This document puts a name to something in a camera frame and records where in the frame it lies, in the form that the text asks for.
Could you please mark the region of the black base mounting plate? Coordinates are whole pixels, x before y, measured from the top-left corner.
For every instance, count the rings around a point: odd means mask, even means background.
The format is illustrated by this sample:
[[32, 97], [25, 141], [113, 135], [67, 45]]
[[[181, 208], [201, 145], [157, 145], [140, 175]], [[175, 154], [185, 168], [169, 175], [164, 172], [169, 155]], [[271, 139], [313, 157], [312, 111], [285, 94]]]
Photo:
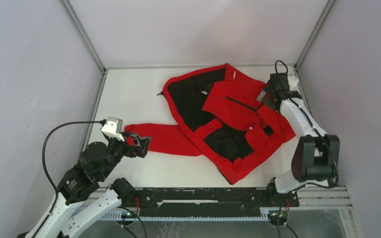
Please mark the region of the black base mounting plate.
[[267, 208], [299, 207], [296, 193], [266, 187], [138, 188], [122, 205], [140, 218], [254, 218]]

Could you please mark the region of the red jacket black lining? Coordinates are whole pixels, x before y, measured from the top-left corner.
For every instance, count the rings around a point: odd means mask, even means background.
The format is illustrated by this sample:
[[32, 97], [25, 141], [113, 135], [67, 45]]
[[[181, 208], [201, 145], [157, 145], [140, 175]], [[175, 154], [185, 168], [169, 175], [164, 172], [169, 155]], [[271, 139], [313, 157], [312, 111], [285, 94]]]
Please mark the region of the red jacket black lining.
[[207, 157], [235, 184], [295, 137], [285, 117], [257, 100], [265, 83], [230, 64], [170, 78], [161, 94], [174, 125], [130, 124], [125, 131], [150, 136], [149, 150]]

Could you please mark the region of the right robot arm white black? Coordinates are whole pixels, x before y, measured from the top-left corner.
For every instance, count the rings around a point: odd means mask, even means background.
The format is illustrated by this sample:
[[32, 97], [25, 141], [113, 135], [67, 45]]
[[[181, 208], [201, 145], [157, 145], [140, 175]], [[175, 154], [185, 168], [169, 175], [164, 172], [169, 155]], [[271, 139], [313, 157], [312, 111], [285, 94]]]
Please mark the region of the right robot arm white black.
[[271, 74], [258, 97], [284, 116], [298, 138], [290, 170], [268, 184], [267, 201], [272, 206], [280, 206], [288, 195], [307, 185], [334, 188], [339, 182], [340, 139], [314, 120], [302, 95], [291, 88], [292, 78], [285, 72]]

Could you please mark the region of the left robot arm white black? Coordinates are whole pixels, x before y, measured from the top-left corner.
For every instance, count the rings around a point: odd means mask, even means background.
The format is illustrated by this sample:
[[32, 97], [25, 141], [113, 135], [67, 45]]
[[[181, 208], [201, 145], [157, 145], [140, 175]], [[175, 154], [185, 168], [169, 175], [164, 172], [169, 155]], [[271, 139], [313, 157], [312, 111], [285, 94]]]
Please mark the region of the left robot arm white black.
[[69, 169], [58, 185], [55, 196], [36, 226], [20, 238], [76, 238], [98, 221], [105, 213], [120, 207], [131, 206], [135, 201], [135, 188], [126, 178], [118, 178], [97, 201], [76, 215], [73, 213], [99, 189], [123, 157], [144, 158], [152, 138], [136, 133], [122, 133], [127, 141], [109, 138], [108, 143], [93, 142], [79, 154], [78, 162]]

